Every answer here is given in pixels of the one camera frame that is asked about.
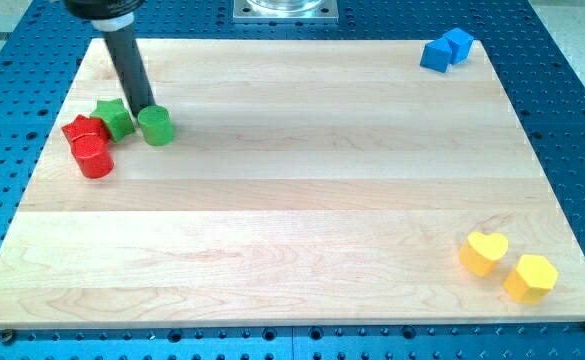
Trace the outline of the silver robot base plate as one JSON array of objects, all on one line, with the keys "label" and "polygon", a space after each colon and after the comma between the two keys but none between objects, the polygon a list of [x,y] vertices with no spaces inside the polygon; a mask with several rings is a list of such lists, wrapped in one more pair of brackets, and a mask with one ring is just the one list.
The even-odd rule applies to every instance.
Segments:
[{"label": "silver robot base plate", "polygon": [[337,23],[337,0],[234,0],[234,23]]}]

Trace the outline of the black robot arm flange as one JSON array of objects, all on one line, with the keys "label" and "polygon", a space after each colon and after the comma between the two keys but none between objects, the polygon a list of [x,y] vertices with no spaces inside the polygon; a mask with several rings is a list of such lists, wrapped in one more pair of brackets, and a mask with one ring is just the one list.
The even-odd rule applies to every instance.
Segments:
[{"label": "black robot arm flange", "polygon": [[87,20],[106,20],[134,12],[145,0],[63,0],[68,12]]}]

